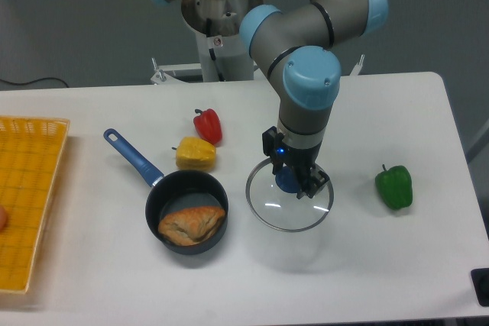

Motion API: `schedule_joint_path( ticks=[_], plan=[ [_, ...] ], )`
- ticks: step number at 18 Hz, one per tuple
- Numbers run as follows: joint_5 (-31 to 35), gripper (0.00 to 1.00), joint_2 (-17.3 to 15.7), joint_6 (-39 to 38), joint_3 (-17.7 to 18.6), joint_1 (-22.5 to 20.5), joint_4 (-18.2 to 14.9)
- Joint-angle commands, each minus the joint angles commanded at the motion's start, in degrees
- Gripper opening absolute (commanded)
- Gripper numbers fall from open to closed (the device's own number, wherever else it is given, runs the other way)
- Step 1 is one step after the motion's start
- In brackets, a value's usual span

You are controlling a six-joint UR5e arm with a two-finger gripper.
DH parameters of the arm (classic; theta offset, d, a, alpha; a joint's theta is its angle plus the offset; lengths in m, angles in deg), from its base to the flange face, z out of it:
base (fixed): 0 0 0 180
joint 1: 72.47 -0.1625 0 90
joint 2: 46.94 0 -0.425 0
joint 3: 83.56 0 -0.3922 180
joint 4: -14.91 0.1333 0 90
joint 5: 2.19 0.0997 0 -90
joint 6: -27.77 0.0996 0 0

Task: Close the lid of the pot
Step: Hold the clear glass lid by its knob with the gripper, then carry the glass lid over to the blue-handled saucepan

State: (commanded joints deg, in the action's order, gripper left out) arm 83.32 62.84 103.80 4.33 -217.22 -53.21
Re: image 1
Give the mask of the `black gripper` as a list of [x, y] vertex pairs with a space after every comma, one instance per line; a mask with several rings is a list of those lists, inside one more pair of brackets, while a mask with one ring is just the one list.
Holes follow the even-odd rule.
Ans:
[[299, 185], [297, 199], [304, 196], [313, 199], [330, 183], [329, 175], [315, 164], [321, 144], [308, 148], [293, 147], [286, 142], [284, 133], [271, 127], [262, 134], [262, 147], [270, 158], [276, 184], [283, 185], [285, 166], [292, 170]]

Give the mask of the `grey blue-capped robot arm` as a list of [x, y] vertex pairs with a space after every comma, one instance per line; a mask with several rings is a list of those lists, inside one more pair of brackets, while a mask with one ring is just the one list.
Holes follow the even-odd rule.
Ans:
[[262, 136], [264, 154], [274, 175], [291, 171], [298, 196], [315, 196], [329, 180], [316, 158], [341, 77], [332, 47], [382, 27], [388, 1], [309, 0], [290, 13], [263, 0], [177, 1], [205, 81], [246, 80], [256, 69], [267, 78], [280, 108]]

